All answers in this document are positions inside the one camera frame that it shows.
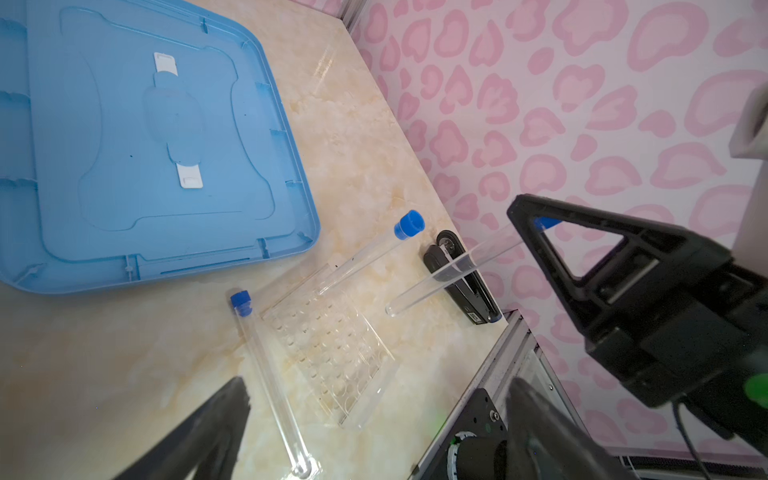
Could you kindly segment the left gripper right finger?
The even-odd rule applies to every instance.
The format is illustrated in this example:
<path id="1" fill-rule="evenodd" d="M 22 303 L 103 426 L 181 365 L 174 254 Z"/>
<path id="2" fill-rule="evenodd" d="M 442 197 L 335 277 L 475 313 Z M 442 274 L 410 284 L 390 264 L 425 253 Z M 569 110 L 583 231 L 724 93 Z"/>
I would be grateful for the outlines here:
<path id="1" fill-rule="evenodd" d="M 516 377 L 506 397 L 508 479 L 632 479 L 525 380 Z"/>

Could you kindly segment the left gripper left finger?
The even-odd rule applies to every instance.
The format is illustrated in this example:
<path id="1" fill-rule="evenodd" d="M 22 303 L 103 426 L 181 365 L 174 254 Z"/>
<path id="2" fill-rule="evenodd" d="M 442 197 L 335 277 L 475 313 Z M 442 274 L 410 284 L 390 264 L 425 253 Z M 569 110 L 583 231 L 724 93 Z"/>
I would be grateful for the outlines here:
<path id="1" fill-rule="evenodd" d="M 117 477 L 230 479 L 249 413 L 245 382 L 234 377 Z"/>

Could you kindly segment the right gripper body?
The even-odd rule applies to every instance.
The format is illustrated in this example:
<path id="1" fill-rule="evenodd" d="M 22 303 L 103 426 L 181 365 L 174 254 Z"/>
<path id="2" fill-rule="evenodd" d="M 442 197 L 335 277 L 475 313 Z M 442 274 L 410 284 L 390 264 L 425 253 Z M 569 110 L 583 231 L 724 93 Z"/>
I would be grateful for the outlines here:
<path id="1" fill-rule="evenodd" d="M 679 401 L 710 429 L 767 452 L 767 280 L 730 265 L 586 342 L 649 407 Z"/>

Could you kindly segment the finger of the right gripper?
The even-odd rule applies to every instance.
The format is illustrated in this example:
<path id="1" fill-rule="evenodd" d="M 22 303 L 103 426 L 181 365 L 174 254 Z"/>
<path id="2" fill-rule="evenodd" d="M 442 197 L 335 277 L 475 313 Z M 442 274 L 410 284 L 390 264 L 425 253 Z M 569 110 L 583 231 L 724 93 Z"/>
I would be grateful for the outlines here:
<path id="1" fill-rule="evenodd" d="M 556 299 L 533 328 L 545 351 L 586 347 L 731 262 L 717 242 L 659 219 L 535 195 L 518 196 L 507 215 Z"/>

